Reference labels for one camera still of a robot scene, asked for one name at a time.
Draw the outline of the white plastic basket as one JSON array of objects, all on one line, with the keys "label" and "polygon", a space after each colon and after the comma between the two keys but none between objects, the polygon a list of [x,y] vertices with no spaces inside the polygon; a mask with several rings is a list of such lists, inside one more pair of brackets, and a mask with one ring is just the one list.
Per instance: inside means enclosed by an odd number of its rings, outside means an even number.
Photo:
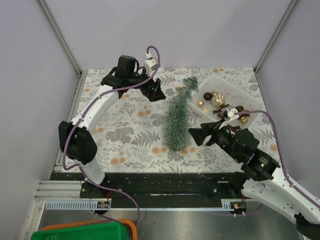
[{"label": "white plastic basket", "polygon": [[199,128],[202,123],[217,122],[221,118],[214,111],[220,109],[220,103],[229,107],[242,106],[245,111],[262,110],[264,104],[261,100],[243,89],[222,80],[218,77],[204,79],[198,87],[197,92],[192,93],[190,107],[194,114],[191,121],[193,128]]}]

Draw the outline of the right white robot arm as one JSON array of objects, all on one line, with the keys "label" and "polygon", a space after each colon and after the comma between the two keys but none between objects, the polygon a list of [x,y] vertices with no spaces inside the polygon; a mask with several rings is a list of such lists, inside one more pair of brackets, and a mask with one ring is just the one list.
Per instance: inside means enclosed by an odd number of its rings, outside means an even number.
[{"label": "right white robot arm", "polygon": [[221,122],[202,123],[188,130],[200,146],[217,145],[238,164],[238,180],[228,184],[228,194],[259,201],[295,224],[310,240],[320,238],[320,199],[290,177],[278,161],[258,148],[259,141],[247,129],[232,132]]}]

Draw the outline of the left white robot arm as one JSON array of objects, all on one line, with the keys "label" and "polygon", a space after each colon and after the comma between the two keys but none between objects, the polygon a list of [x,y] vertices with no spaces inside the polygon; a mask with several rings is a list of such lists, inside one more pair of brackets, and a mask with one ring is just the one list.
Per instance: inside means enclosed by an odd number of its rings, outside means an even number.
[{"label": "left white robot arm", "polygon": [[103,182],[105,173],[99,166],[96,154],[98,146],[93,139],[93,131],[105,112],[130,89],[138,89],[150,101],[165,100],[161,90],[161,80],[154,79],[160,67],[160,58],[146,53],[143,66],[135,57],[122,55],[117,66],[101,80],[93,99],[71,121],[62,121],[58,126],[59,146],[63,153],[62,166],[67,171],[66,159],[74,160],[87,182],[91,182],[91,192],[98,198],[107,195],[109,186]]}]

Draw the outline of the small frosted christmas tree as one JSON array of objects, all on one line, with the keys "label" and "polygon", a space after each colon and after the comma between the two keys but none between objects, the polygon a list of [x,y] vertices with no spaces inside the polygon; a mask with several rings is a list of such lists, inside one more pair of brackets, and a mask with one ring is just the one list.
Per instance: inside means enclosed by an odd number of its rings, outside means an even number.
[{"label": "small frosted christmas tree", "polygon": [[165,107],[163,141],[168,149],[179,152],[190,144],[188,129],[190,127],[192,93],[199,90],[199,82],[195,76],[182,80],[175,95]]}]

